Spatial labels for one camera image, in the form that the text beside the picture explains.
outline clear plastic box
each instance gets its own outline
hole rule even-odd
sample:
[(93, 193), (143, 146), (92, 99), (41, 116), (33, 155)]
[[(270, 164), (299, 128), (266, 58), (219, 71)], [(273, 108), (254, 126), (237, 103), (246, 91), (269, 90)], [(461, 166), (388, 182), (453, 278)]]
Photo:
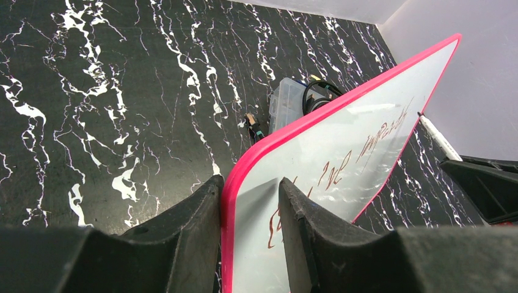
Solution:
[[(270, 134), (303, 116), (302, 94), (305, 89), (305, 86), (291, 78), (280, 81), (279, 87), (270, 96)], [(311, 94), (314, 99), (324, 97), (313, 90), (308, 92), (308, 96)]]

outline black cable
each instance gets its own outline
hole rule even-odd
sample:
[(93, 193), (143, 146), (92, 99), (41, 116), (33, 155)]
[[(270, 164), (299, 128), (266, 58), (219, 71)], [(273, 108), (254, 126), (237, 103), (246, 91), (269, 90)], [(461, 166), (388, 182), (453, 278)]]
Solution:
[(246, 122), (248, 123), (248, 129), (249, 131), (254, 135), (255, 141), (259, 141), (261, 139), (264, 139), (265, 135), (263, 131), (260, 128), (259, 121), (255, 118), (255, 116), (251, 113), (247, 113), (244, 118), (246, 119)]
[(336, 85), (331, 84), (322, 79), (310, 82), (306, 86), (306, 89), (304, 90), (304, 93), (302, 94), (302, 113), (304, 115), (307, 115), (307, 114), (313, 112), (314, 110), (317, 110), (318, 108), (322, 107), (323, 105), (325, 105), (333, 100), (331, 98), (320, 98), (320, 99), (314, 100), (312, 97), (310, 99), (307, 99), (307, 94), (308, 94), (309, 90), (312, 87), (314, 87), (315, 85), (318, 85), (319, 87), (334, 93), (337, 97), (343, 95), (341, 90), (339, 90), (338, 87), (336, 87)]

